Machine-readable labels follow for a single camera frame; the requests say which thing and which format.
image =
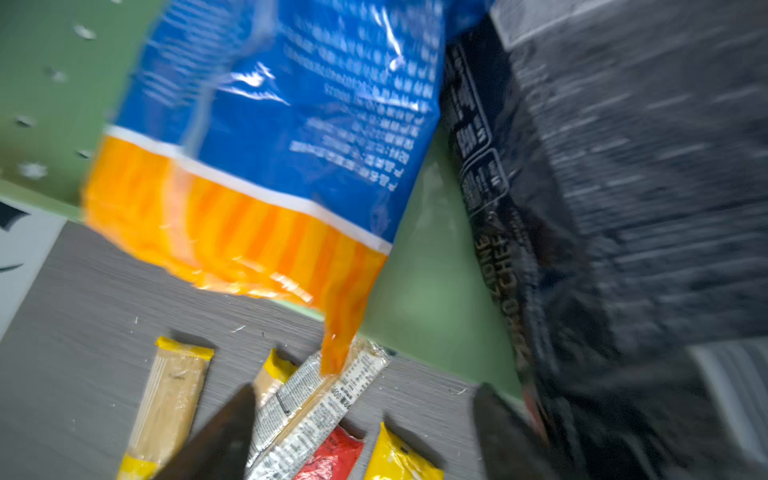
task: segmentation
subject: red packet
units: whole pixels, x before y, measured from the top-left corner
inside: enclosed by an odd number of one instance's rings
[[[365,444],[336,427],[293,480],[346,480]]]

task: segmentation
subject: black bag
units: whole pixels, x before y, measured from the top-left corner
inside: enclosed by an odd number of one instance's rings
[[[499,0],[449,46],[483,277],[541,432],[595,478],[768,458],[768,407],[740,434],[689,348],[768,334],[767,25],[748,0]],[[761,392],[760,342],[715,370]]]

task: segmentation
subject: white stripe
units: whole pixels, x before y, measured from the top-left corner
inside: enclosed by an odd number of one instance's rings
[[[372,250],[384,253],[385,255],[389,255],[389,252],[392,250],[392,244],[390,242],[384,240],[383,238],[377,237],[368,230],[355,225],[349,220],[340,217],[339,215],[333,213],[325,207],[320,206],[319,204],[316,204],[311,200],[260,187],[259,185],[252,184],[247,180],[243,180],[242,178],[235,177],[226,172],[213,168],[210,165],[206,165],[200,161],[186,156],[179,145],[167,144],[161,141],[157,141],[135,131],[128,130],[127,128],[118,127],[117,125],[108,126],[104,132],[111,137],[119,138],[126,142],[137,145],[146,151],[173,158],[179,167],[185,169],[191,174],[197,175],[198,177],[205,178],[219,185],[230,188],[231,190],[235,190],[236,192],[240,192],[242,194],[248,195],[249,197],[261,200],[265,204],[287,208],[288,210],[293,210],[302,214],[307,214],[310,217],[314,217],[317,220],[320,220],[323,223],[337,229],[341,233],[344,233],[353,240],[357,240]]]

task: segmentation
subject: clear plastic wrapper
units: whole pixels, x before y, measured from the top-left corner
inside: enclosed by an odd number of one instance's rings
[[[283,360],[277,356],[277,351],[272,349],[270,356],[266,358],[266,362],[253,379],[253,391],[256,393],[258,410],[264,407],[266,401],[288,381],[297,368],[289,360]]]
[[[189,435],[212,349],[157,339],[157,354],[139,405],[118,480],[150,478]]]
[[[246,478],[295,477],[388,364],[389,354],[364,339],[353,343],[339,376],[321,379],[318,355],[311,356],[259,411]]]

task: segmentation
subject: nutrition label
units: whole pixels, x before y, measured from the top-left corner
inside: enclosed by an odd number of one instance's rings
[[[455,132],[456,153],[466,161],[491,145],[491,129],[462,46],[452,45],[447,53],[444,95],[449,96],[450,107],[443,111],[443,116],[448,130]]]
[[[409,27],[415,20],[398,10],[319,3],[348,15],[356,28],[329,29],[294,15],[280,26],[283,51],[323,78],[323,92],[338,100],[340,113],[353,122],[341,127],[330,118],[310,118],[305,126],[316,131],[320,142],[292,141],[289,149],[324,158],[394,192],[414,148],[431,135],[424,127],[425,115],[436,115],[439,30],[413,31]],[[421,159],[416,160],[413,169]]]

